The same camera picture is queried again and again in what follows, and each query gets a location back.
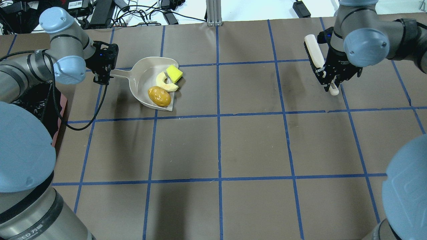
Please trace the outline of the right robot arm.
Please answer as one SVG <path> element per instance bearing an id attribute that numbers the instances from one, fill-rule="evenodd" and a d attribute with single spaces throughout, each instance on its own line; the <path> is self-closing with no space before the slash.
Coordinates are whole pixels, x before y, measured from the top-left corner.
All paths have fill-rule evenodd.
<path id="1" fill-rule="evenodd" d="M 313 73 L 335 96 L 343 81 L 384 59 L 413 61 L 426 73 L 426 26 L 415 19 L 383 21 L 376 0 L 340 0 L 336 21 L 304 38 Z M 386 219 L 366 240 L 425 240 L 427 230 L 427 137 L 406 143 L 391 159 L 382 183 Z"/>

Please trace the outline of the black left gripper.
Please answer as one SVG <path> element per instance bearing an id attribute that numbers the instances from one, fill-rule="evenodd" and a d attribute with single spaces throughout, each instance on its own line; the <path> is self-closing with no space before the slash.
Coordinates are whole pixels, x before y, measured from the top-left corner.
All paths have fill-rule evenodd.
<path id="1" fill-rule="evenodd" d="M 91 46 L 95 48 L 95 52 L 85 60 L 86 67 L 94 74 L 94 83 L 100 84 L 99 75 L 102 75 L 102 85 L 109 85 L 112 78 L 110 72 L 116 67 L 119 47 L 116 43 L 102 41 L 94 41 Z"/>

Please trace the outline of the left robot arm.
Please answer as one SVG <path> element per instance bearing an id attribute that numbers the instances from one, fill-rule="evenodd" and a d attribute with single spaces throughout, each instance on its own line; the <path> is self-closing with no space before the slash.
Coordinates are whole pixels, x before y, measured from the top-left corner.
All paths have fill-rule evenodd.
<path id="1" fill-rule="evenodd" d="M 119 48 L 91 40 L 60 7 L 42 12 L 39 24 L 49 49 L 1 58 L 1 239 L 94 240 L 52 187 L 66 104 L 56 84 L 81 83 L 89 69 L 107 87 Z"/>

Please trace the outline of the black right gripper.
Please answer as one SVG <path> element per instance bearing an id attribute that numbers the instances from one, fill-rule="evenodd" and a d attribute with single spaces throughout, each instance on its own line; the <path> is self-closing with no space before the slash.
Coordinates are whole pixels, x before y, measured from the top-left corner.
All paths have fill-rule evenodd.
<path id="1" fill-rule="evenodd" d="M 338 51 L 331 46 L 331 39 L 335 35 L 333 27 L 319 32 L 317 43 L 328 44 L 328 52 L 325 60 L 325 67 L 314 67 L 314 74 L 321 85 L 325 85 L 326 92 L 338 90 L 343 81 L 348 81 L 354 75 L 360 77 L 362 67 L 357 67 L 348 61 L 345 52 Z"/>

